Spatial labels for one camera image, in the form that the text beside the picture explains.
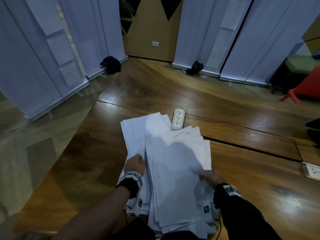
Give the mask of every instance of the chair leg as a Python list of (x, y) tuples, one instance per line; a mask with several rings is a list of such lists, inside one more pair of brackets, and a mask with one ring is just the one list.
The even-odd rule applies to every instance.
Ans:
[(297, 96), (294, 94), (294, 90), (295, 89), (290, 89), (289, 90), (289, 94), (290, 97), (292, 98), (292, 100), (296, 103), (296, 104), (301, 104), (300, 100), (297, 98)]
[(287, 95), (283, 96), (282, 98), (279, 99), (280, 102), (285, 101), (288, 97), (290, 97), (290, 93)]

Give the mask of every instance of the person's left hand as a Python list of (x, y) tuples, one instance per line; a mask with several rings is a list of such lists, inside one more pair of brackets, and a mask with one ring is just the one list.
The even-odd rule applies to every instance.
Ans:
[(146, 168), (146, 160), (141, 160), (142, 156), (140, 154), (136, 154), (132, 158), (128, 159), (124, 166), (124, 173), (135, 171), (141, 175), (144, 174), (144, 169)]

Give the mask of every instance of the red chair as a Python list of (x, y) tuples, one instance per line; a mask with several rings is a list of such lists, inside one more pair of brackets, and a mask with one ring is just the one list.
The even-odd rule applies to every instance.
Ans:
[(296, 104), (300, 104), (301, 102), (296, 97), (296, 94), (320, 99), (320, 65), (316, 66), (296, 88), (290, 89), (289, 93), (279, 101), (282, 102), (291, 97)]

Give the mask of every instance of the black sleeve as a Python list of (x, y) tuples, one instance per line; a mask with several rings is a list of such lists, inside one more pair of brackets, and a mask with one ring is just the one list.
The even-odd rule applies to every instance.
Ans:
[(221, 210), (229, 240), (238, 240), (239, 236), (245, 239), (281, 239), (253, 204), (239, 196), (229, 196), (224, 185), (228, 184), (216, 186), (213, 201)]

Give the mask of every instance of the power strip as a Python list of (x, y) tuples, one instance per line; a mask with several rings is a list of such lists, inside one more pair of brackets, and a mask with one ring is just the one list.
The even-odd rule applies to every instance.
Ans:
[(304, 164), (302, 168), (308, 178), (320, 181), (320, 167), (312, 164)]
[(186, 113), (184, 112), (183, 109), (176, 108), (174, 111), (173, 119), (172, 119), (171, 129), (173, 130), (182, 129), (185, 115)]

